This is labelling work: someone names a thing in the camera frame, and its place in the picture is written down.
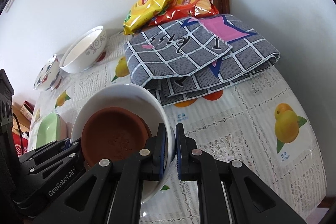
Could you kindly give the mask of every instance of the white lace tablecloth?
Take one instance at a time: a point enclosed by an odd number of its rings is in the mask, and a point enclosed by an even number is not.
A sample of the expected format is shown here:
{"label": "white lace tablecloth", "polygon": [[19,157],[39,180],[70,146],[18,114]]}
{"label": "white lace tablecloth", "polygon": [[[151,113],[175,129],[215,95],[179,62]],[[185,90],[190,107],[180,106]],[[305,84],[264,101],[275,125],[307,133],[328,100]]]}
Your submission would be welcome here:
{"label": "white lace tablecloth", "polygon": [[[129,75],[111,82],[128,39],[130,36],[120,34],[110,37],[101,61],[86,71],[67,75],[56,90],[41,92],[33,114],[28,150],[36,148],[39,124],[50,112],[57,112],[71,132],[80,109],[93,94],[113,83],[130,82]],[[64,93],[70,99],[58,106],[57,99]],[[183,123],[185,135],[194,138],[200,149],[218,160],[241,160],[306,218],[325,197],[325,171],[309,121],[300,128],[293,142],[277,152],[276,106],[287,103],[297,115],[308,120],[280,73],[276,68],[268,69],[253,79],[224,89],[219,97],[213,101],[199,98],[185,107],[171,105],[165,107],[165,112],[173,128]],[[173,168],[166,185],[168,190],[158,192],[142,204],[140,222],[199,223],[197,183],[180,182]]]}

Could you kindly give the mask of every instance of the metal rivet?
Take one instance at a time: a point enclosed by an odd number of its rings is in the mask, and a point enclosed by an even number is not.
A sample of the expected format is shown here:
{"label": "metal rivet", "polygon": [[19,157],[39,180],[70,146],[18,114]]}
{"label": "metal rivet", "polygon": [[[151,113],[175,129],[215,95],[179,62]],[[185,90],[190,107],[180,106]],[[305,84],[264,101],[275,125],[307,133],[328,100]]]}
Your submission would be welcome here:
{"label": "metal rivet", "polygon": [[148,155],[150,154],[150,151],[149,151],[148,149],[141,149],[141,150],[139,151],[139,154],[140,154],[141,156],[148,156]]}
{"label": "metal rivet", "polygon": [[108,166],[110,164],[110,161],[108,159],[102,159],[99,161],[99,165],[102,167]]}
{"label": "metal rivet", "polygon": [[193,154],[194,156],[200,156],[200,155],[202,155],[202,150],[201,149],[193,149],[191,151],[191,154]]}
{"label": "metal rivet", "polygon": [[233,160],[231,164],[233,167],[236,167],[236,168],[239,168],[243,165],[240,160]]}

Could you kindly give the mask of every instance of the chip bag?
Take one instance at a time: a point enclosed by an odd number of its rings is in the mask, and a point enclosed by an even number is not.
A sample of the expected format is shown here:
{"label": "chip bag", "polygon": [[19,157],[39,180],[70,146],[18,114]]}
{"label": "chip bag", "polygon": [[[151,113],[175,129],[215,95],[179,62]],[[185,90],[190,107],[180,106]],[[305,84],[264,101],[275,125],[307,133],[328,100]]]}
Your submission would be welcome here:
{"label": "chip bag", "polygon": [[133,34],[167,5],[169,0],[138,0],[128,12],[124,22],[124,33]]}
{"label": "chip bag", "polygon": [[167,6],[149,22],[150,26],[160,25],[187,16],[196,18],[219,14],[211,0],[171,0]]}

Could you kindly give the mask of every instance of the large white bowl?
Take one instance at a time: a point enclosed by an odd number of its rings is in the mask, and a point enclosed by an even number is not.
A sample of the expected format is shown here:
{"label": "large white bowl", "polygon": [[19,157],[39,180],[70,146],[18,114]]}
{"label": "large white bowl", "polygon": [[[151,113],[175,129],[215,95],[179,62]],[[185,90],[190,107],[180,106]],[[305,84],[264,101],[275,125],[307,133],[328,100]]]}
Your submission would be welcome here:
{"label": "large white bowl", "polygon": [[103,52],[106,41],[103,26],[89,30],[65,52],[59,63],[60,68],[68,73],[78,73],[90,68]]}
{"label": "large white bowl", "polygon": [[165,169],[160,182],[144,181],[142,203],[152,198],[166,183],[175,157],[175,135],[169,125],[168,118],[157,99],[146,89],[134,84],[113,84],[93,95],[80,110],[71,133],[71,142],[82,136],[88,119],[97,111],[111,106],[125,108],[141,117],[156,136],[160,122],[167,131]]}
{"label": "large white bowl", "polygon": [[54,54],[40,70],[34,83],[34,90],[54,89],[61,80],[59,61]]}

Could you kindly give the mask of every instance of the brown clay dish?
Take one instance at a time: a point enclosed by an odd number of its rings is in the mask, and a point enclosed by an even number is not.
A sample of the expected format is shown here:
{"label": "brown clay dish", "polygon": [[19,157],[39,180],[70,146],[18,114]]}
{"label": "brown clay dish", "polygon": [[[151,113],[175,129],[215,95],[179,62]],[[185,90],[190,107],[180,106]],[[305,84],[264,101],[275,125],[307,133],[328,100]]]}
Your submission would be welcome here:
{"label": "brown clay dish", "polygon": [[151,137],[146,123],[121,107],[107,107],[93,114],[82,133],[82,151],[93,167],[101,159],[112,161],[128,158],[145,147]]}

